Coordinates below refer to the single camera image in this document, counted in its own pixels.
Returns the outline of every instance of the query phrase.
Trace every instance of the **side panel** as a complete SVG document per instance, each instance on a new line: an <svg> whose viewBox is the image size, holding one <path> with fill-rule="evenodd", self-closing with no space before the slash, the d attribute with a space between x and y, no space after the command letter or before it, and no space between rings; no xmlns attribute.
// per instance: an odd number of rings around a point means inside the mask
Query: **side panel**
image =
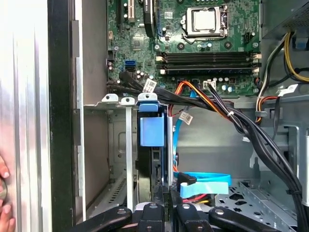
<svg viewBox="0 0 309 232"><path fill-rule="evenodd" d="M0 1L0 154L17 232L51 232L47 2Z"/></svg>

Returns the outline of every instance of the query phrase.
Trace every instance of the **hand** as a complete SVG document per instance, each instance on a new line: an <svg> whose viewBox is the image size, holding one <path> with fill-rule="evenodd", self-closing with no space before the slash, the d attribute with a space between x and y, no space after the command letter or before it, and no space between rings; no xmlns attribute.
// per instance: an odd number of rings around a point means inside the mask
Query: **hand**
<svg viewBox="0 0 309 232"><path fill-rule="evenodd" d="M0 156L0 176L6 179L10 176L9 169L5 165L4 160ZM0 192L3 191L2 182L0 178ZM2 206L3 200L0 200L0 232L14 232L15 218L12 217L12 206L6 204Z"/></svg>
<svg viewBox="0 0 309 232"><path fill-rule="evenodd" d="M1 215L0 215L0 232L14 232L15 231L15 218L12 218L12 207L6 204L2 207L3 201L0 200Z"/></svg>
<svg viewBox="0 0 309 232"><path fill-rule="evenodd" d="M9 169L5 165L5 162L4 162L4 160L2 159L1 156L0 156L0 176L3 179L6 179L10 176ZM0 192L2 192L2 191L3 191L3 187L2 187L2 182L1 182L1 179L0 179Z"/></svg>

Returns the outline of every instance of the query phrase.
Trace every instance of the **screw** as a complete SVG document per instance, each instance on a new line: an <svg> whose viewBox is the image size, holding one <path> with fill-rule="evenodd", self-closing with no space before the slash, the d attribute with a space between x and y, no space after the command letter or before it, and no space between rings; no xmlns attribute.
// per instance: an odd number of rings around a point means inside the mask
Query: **screw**
<svg viewBox="0 0 309 232"><path fill-rule="evenodd" d="M223 215L224 214L224 211L222 209L216 209L214 212L216 214L219 214L219 215Z"/></svg>
<svg viewBox="0 0 309 232"><path fill-rule="evenodd" d="M156 209L158 206L156 206L155 204L151 204L149 207L152 209Z"/></svg>
<svg viewBox="0 0 309 232"><path fill-rule="evenodd" d="M183 208L184 208L184 209L189 209L189 208L190 208L190 205L189 205L189 204L183 204Z"/></svg>
<svg viewBox="0 0 309 232"><path fill-rule="evenodd" d="M125 213L126 213L126 211L124 209L119 209L118 212L117 212L117 214L125 214Z"/></svg>

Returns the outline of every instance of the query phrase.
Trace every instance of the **black handle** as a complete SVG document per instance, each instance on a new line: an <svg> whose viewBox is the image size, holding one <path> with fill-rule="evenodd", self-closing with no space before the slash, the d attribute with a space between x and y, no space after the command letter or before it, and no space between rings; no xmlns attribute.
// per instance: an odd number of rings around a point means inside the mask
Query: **black handle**
<svg viewBox="0 0 309 232"><path fill-rule="evenodd" d="M132 221L132 212L126 207L115 207L71 228L69 232L109 232Z"/></svg>
<svg viewBox="0 0 309 232"><path fill-rule="evenodd" d="M234 232L280 232L268 225L224 207L217 207L210 210L209 222L212 225Z"/></svg>

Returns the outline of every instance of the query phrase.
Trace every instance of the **capacitor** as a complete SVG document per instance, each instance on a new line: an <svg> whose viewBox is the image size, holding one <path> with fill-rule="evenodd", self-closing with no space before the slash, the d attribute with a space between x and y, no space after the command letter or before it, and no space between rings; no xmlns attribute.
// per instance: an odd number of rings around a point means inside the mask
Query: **capacitor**
<svg viewBox="0 0 309 232"><path fill-rule="evenodd" d="M162 33L163 33L163 35L166 34L166 31L167 31L166 27L162 28Z"/></svg>

